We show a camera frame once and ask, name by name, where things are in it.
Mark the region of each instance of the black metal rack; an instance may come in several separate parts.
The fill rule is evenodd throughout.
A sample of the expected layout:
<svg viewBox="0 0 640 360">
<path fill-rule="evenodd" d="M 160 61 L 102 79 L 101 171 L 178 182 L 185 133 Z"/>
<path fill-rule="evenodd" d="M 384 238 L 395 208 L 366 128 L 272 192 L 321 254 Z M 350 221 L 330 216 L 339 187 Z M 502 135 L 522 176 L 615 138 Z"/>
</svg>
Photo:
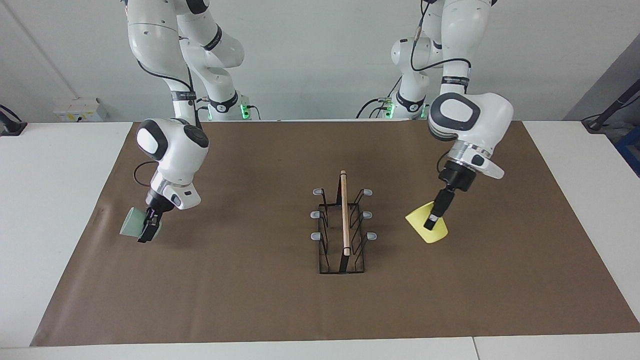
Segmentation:
<svg viewBox="0 0 640 360">
<path fill-rule="evenodd" d="M 316 188 L 313 194 L 321 196 L 323 202 L 318 210 L 311 212 L 311 217 L 318 220 L 318 231 L 311 234 L 311 239 L 318 242 L 318 268 L 320 274 L 361 274 L 365 272 L 364 249 L 369 241 L 378 238 L 375 233 L 367 233 L 363 229 L 363 220 L 372 217 L 371 212 L 360 209 L 360 201 L 365 196 L 372 196 L 369 189 L 360 189 L 353 202 L 346 199 L 346 172 L 343 171 L 338 182 L 336 201 L 329 204 L 323 188 Z M 330 243 L 329 230 L 333 229 L 329 222 L 329 212 L 339 209 L 342 216 L 343 244 Z M 337 254 L 340 254 L 339 266 L 336 267 Z"/>
</svg>

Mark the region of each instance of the white wall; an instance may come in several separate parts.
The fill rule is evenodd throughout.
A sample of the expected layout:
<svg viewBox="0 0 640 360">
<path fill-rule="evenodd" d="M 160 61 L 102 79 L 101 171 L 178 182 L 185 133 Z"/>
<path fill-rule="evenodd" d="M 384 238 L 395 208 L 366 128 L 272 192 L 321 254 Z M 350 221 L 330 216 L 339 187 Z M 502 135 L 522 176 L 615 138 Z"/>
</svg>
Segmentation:
<svg viewBox="0 0 640 360">
<path fill-rule="evenodd" d="M 0 3 L 75 92 L 103 101 L 111 120 L 172 114 L 164 83 L 144 74 L 129 50 L 122 3 Z M 265 119 L 355 116 L 395 82 L 391 45 L 412 36 L 419 19 L 418 0 L 212 0 L 212 9 L 244 45 L 245 63 L 231 73 Z M 0 14 L 0 101 L 28 121 L 54 120 L 51 98 L 64 90 L 6 18 Z M 638 18 L 637 0 L 501 0 L 473 61 L 470 93 L 506 96 L 518 119 L 562 119 L 640 32 Z"/>
</svg>

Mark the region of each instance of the yellow sponge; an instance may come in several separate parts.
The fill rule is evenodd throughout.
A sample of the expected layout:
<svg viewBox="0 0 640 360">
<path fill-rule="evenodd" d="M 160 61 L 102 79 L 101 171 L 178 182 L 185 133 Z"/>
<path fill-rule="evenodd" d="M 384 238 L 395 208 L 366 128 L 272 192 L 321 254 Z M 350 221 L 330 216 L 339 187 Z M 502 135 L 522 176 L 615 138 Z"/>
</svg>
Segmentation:
<svg viewBox="0 0 640 360">
<path fill-rule="evenodd" d="M 447 230 L 447 226 L 444 224 L 443 218 L 438 219 L 433 230 L 427 230 L 424 228 L 424 223 L 427 221 L 429 214 L 431 214 L 432 208 L 433 201 L 413 210 L 409 215 L 404 217 L 426 243 L 434 243 L 449 234 L 449 230 Z"/>
</svg>

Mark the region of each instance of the brown mat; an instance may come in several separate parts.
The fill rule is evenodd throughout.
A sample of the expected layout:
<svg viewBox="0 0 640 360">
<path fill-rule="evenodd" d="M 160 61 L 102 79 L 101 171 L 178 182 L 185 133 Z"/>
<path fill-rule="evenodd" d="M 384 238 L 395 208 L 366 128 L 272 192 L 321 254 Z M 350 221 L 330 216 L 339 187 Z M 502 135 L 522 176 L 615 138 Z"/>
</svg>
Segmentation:
<svg viewBox="0 0 640 360">
<path fill-rule="evenodd" d="M 203 203 L 144 245 L 118 235 L 145 207 L 131 130 L 32 345 L 640 331 L 521 123 L 497 148 L 505 178 L 459 193 L 434 245 L 404 220 L 443 185 L 451 143 L 425 122 L 204 126 Z M 366 273 L 319 275 L 311 190 L 334 194 L 343 168 L 373 189 L 362 205 L 379 238 Z"/>
</svg>

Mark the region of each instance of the brown table surface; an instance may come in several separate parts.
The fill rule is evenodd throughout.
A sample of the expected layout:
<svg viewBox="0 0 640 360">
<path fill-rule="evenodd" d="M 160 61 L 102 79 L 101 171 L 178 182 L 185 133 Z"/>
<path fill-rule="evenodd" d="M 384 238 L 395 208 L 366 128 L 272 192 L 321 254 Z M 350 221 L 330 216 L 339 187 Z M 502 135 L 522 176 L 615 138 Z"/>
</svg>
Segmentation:
<svg viewBox="0 0 640 360">
<path fill-rule="evenodd" d="M 498 145 L 504 179 L 457 194 L 449 235 L 404 216 L 443 183 L 451 143 L 425 122 L 207 123 L 203 202 L 164 216 L 151 243 L 118 234 L 146 189 L 132 128 L 35 334 L 34 346 L 637 332 L 524 126 Z M 139 172 L 149 179 L 153 165 Z M 340 170 L 370 188 L 367 272 L 319 275 L 317 187 Z"/>
</svg>

